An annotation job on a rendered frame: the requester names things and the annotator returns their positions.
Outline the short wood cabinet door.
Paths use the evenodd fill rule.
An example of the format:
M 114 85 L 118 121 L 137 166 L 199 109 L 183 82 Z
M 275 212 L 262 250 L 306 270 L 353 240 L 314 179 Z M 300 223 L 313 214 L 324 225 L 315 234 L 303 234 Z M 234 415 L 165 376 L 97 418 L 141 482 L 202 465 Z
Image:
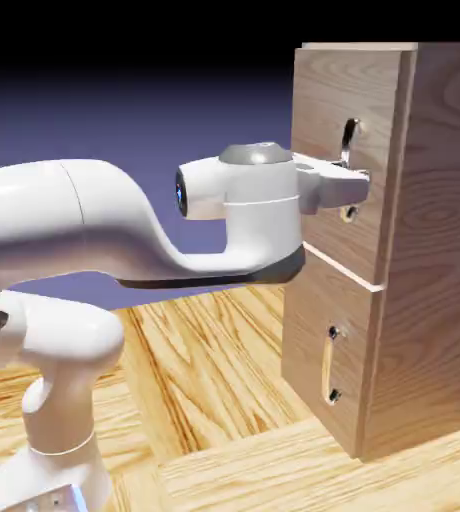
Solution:
M 353 458 L 363 452 L 383 298 L 383 287 L 365 286 L 310 252 L 303 271 L 285 291 L 282 377 Z M 342 393 L 333 406 L 321 393 L 323 346 L 331 325 L 340 330 L 331 384 Z

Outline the light wood cabinet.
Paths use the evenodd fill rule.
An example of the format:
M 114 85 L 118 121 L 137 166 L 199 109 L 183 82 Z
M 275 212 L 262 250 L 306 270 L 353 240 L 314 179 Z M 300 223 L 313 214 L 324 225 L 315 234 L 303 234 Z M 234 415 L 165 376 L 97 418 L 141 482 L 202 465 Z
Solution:
M 460 430 L 460 43 L 413 45 L 413 80 L 374 345 L 363 452 L 373 460 Z

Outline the tall wood cabinet door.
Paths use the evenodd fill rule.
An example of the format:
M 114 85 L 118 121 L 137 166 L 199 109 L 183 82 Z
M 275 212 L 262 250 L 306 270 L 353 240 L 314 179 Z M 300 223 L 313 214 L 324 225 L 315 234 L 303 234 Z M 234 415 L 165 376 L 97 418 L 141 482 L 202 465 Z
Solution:
M 349 167 L 370 176 L 365 202 L 304 217 L 304 239 L 373 285 L 386 275 L 415 56 L 413 45 L 350 44 L 317 44 L 295 56 L 292 149 L 337 160 L 345 125 L 355 120 Z

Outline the silver curved door handle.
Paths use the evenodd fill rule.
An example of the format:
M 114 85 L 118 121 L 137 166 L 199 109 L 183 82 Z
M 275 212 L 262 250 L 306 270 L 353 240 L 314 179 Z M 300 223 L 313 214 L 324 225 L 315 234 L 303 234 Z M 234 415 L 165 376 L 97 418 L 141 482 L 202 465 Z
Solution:
M 340 151 L 340 160 L 338 165 L 349 169 L 350 168 L 350 151 L 351 151 L 351 142 L 355 133 L 360 129 L 360 120 L 357 118 L 349 118 L 344 126 L 342 141 L 341 141 L 341 151 Z M 340 216 L 342 220 L 346 223 L 351 223 L 358 213 L 358 207 L 356 205 L 348 205 L 342 207 L 340 209 Z

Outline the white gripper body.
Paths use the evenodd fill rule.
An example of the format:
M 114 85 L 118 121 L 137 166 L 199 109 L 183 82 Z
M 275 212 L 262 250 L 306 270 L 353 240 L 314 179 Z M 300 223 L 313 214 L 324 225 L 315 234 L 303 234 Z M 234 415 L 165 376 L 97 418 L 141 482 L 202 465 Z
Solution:
M 327 160 L 293 154 L 298 171 L 299 207 L 302 214 L 339 208 L 367 199 L 370 177 Z

